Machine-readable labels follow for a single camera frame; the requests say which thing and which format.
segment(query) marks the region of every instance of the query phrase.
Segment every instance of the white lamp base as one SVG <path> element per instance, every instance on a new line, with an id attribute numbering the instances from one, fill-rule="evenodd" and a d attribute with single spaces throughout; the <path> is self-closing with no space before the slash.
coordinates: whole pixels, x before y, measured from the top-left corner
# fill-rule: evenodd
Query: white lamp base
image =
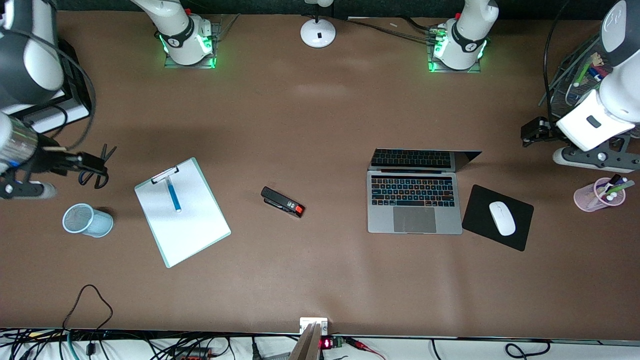
<path id="1" fill-rule="evenodd" d="M 311 19 L 302 25 L 300 37 L 310 47 L 329 46 L 335 40 L 335 27 L 328 20 Z"/>

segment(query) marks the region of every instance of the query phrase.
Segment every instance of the white cup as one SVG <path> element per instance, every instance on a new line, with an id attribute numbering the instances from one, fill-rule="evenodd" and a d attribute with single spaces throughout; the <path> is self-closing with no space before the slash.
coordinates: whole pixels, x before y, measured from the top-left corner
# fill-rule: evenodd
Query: white cup
<path id="1" fill-rule="evenodd" d="M 101 238 L 111 231 L 113 218 L 88 204 L 76 204 L 62 216 L 62 227 L 72 234 L 80 233 Z"/>

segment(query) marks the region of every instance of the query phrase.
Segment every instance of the keyboard key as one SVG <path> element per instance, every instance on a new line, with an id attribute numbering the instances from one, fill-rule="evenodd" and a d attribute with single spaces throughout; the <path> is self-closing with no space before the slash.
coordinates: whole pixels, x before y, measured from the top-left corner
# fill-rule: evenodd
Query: keyboard key
<path id="1" fill-rule="evenodd" d="M 399 200 L 396 201 L 396 205 L 398 206 L 424 206 L 424 201 L 404 201 L 404 200 Z"/>

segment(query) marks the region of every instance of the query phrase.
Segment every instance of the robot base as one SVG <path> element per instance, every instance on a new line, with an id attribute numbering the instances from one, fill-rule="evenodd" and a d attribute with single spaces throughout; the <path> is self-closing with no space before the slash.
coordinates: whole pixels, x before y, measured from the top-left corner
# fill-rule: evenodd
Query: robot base
<path id="1" fill-rule="evenodd" d="M 436 35 L 429 32 L 427 35 L 428 40 L 432 40 L 432 42 L 427 41 L 427 62 L 429 64 L 429 72 L 468 72 L 470 74 L 478 74 L 480 73 L 480 59 L 476 60 L 476 63 L 473 64 L 467 70 L 454 70 L 442 62 L 442 60 L 433 56 L 435 53 L 435 47 L 438 44 L 432 44 L 433 42 L 437 42 Z"/>
<path id="2" fill-rule="evenodd" d="M 216 68 L 216 60 L 218 57 L 218 42 L 221 31 L 221 23 L 220 22 L 212 22 L 211 23 L 211 47 L 212 52 L 208 54 L 202 60 L 198 61 L 193 65 L 181 65 L 176 63 L 169 54 L 166 54 L 166 59 L 164 60 L 164 67 L 167 69 L 215 69 Z"/>

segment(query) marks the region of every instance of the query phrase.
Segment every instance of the laptop screen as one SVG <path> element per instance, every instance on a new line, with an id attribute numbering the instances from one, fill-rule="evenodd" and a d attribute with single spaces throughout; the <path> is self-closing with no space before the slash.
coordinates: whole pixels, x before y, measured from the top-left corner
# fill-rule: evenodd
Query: laptop screen
<path id="1" fill-rule="evenodd" d="M 481 151 L 411 150 L 378 148 L 371 158 L 376 168 L 457 172 Z"/>

